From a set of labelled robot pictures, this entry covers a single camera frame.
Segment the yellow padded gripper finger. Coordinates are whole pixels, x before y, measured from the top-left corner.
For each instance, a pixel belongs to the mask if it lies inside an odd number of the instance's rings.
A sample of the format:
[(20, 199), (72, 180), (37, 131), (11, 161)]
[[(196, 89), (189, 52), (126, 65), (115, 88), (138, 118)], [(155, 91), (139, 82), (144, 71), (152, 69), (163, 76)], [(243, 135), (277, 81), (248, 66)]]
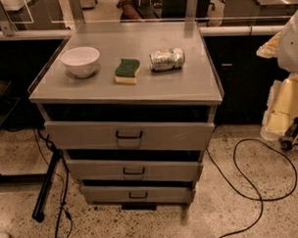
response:
[(261, 127), (261, 137), (276, 141), (283, 137), (298, 117), (298, 73), (284, 81), (276, 80), (270, 89), (267, 109)]

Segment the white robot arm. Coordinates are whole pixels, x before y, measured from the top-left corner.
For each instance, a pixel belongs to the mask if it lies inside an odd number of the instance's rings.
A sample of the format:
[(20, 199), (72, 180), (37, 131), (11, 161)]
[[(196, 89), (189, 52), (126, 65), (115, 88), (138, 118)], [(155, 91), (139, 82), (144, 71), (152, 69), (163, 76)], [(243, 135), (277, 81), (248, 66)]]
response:
[(280, 69), (289, 72), (283, 82), (276, 80), (268, 96), (261, 137), (276, 141), (283, 137), (298, 117), (298, 9), (283, 30), (257, 50), (262, 58), (277, 58)]

